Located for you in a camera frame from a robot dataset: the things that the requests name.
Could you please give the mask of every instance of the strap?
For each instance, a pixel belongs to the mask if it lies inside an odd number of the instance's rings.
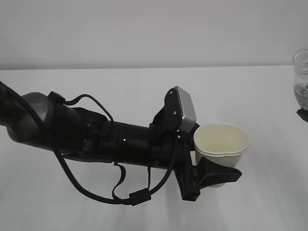
[[[124,168],[124,166],[122,165],[119,165],[117,162],[115,162],[115,166],[119,166],[119,168],[121,169],[121,177],[120,177],[120,180],[119,182],[115,185],[115,187],[112,189],[112,197],[115,199],[115,200],[121,200],[121,198],[117,197],[115,195],[115,189],[117,186],[119,186],[120,184],[123,183],[124,179],[125,179],[125,176],[126,176],[126,170]]]
[[[151,167],[148,166],[148,189],[150,190],[150,184],[151,184]]]

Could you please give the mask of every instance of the white wall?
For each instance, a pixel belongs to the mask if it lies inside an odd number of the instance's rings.
[[[197,202],[180,198],[172,177],[139,206],[92,201],[69,183],[51,152],[12,142],[0,129],[0,230],[10,231],[306,231],[308,125],[297,115],[291,66],[0,71],[20,94],[54,90],[67,99],[89,93],[116,121],[147,126],[166,91],[180,85],[192,96],[198,122],[242,127],[252,144],[238,165],[243,176],[206,188]],[[80,106],[97,107],[88,100]],[[111,196],[119,169],[68,161],[89,190]],[[124,197],[147,184],[146,169],[126,165]],[[156,184],[164,171],[153,170]]]
[[[307,0],[2,0],[0,69],[290,64]]]

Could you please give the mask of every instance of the white tabletop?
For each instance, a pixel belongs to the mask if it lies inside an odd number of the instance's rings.
[[[53,153],[14,143],[0,129],[0,230],[308,230],[308,124],[296,111],[291,66],[174,69],[0,71],[20,94],[51,90],[68,100],[96,97],[115,121],[148,126],[171,87],[191,94],[200,125],[242,127],[252,143],[238,164],[243,176],[182,201],[174,174],[152,200],[105,205],[70,184]],[[101,112],[90,100],[80,106]],[[88,190],[110,197],[120,171],[112,164],[68,161]],[[146,168],[126,165],[120,197],[147,185]],[[154,169],[152,185],[164,170]]]

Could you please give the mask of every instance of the paper cup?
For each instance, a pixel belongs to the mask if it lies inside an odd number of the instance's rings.
[[[226,167],[235,167],[247,150],[250,139],[243,129],[224,123],[199,127],[193,136],[196,164],[201,157]]]

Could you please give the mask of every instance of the black cable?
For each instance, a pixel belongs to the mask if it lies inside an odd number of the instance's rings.
[[[173,141],[173,154],[172,154],[170,165],[169,165],[164,177],[160,180],[160,182],[154,188],[152,188],[149,191],[150,195],[157,192],[165,184],[165,182],[167,181],[167,179],[169,178],[169,176],[170,176],[170,174],[173,170],[175,157],[176,157],[176,153],[177,153],[177,136],[174,136],[174,139],[172,141]]]
[[[151,167],[148,166],[148,189],[150,190],[151,185]]]
[[[70,168],[68,167],[67,163],[65,162],[56,142],[53,139],[53,136],[50,134],[50,132],[47,130],[47,128],[45,127],[44,123],[42,122],[42,120],[40,119],[40,117],[38,116],[38,114],[34,111],[34,109],[29,105],[29,103],[22,98],[18,93],[16,93],[14,90],[12,90],[11,88],[9,88],[8,86],[6,86],[5,84],[3,84],[0,81],[0,84],[2,84],[4,87],[6,87],[6,89],[8,90],[8,92],[13,96],[13,98],[15,98],[15,100],[17,102],[20,103],[20,105],[30,114],[30,116],[33,118],[33,120],[35,121],[35,123],[37,124],[37,126],[39,127],[40,130],[42,130],[47,138],[47,141],[50,144],[50,147],[52,149],[52,151],[54,152],[57,160],[59,161],[63,171],[65,172],[65,174],[67,175],[68,179],[71,181],[71,183],[73,184],[73,186],[83,195],[95,200],[95,201],[99,201],[99,202],[103,202],[106,204],[113,204],[113,205],[119,205],[119,204],[123,204],[123,205],[131,205],[134,204],[133,203],[133,199],[128,198],[128,199],[120,199],[120,200],[114,200],[114,199],[109,199],[109,198],[105,198],[105,197],[101,197],[98,195],[95,195],[91,192],[89,192],[88,190],[86,190],[85,188],[83,188],[79,182],[76,180],[76,178],[74,177],[72,171],[70,170]],[[155,193],[156,191],[158,191],[163,185],[164,183],[167,181],[168,177],[171,174],[171,171],[173,169],[173,165],[175,162],[175,157],[176,157],[176,138],[173,140],[173,155],[171,158],[171,162],[170,165],[164,175],[164,177],[161,179],[161,181],[153,188],[151,189],[149,192],[152,195],[153,193]]]
[[[108,115],[109,119],[111,120],[111,127],[109,129],[109,134],[110,134],[114,127],[114,119],[112,118],[111,114],[104,108],[104,106],[100,102],[98,102],[97,99],[95,99],[93,96],[88,95],[88,94],[82,94],[82,95],[77,96],[73,100],[65,101],[64,104],[67,106],[73,106],[76,103],[78,103],[82,98],[92,99]]]

